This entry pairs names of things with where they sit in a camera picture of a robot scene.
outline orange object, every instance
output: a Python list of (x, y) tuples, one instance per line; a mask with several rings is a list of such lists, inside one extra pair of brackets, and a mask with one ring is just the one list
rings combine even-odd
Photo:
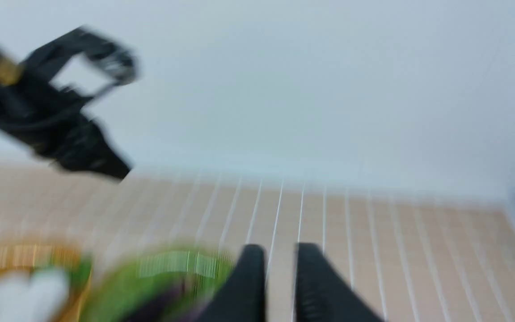
[[(75, 268), (80, 261), (80, 249), (71, 245), (47, 241), (23, 240), (0, 243), (0, 275), (7, 271), (32, 271), (37, 266), (52, 263), (66, 269)], [(90, 291), (90, 280), (82, 291), (73, 292), (57, 322), (78, 322), (80, 312)]]

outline gold tag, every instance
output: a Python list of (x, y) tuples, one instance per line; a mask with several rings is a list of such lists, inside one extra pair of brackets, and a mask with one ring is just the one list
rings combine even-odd
[(13, 63), (7, 57), (0, 55), (0, 85), (16, 84), (23, 73), (23, 66)]

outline wooden floor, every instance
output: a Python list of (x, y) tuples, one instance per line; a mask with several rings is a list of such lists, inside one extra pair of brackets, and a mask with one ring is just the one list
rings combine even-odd
[(258, 243), (274, 322), (292, 321), (295, 242), (315, 242), (386, 320), (515, 322), (515, 233), (498, 208), (221, 175), (131, 175), (113, 185), (0, 167), (0, 240), (32, 235), (92, 251), (99, 279), (157, 243), (232, 253)]

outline white wall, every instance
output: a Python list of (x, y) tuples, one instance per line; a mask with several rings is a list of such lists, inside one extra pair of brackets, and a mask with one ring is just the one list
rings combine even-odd
[(488, 197), (515, 178), (515, 1), (0, 0), (16, 57), (81, 24), (141, 58), (90, 112), (143, 167)]

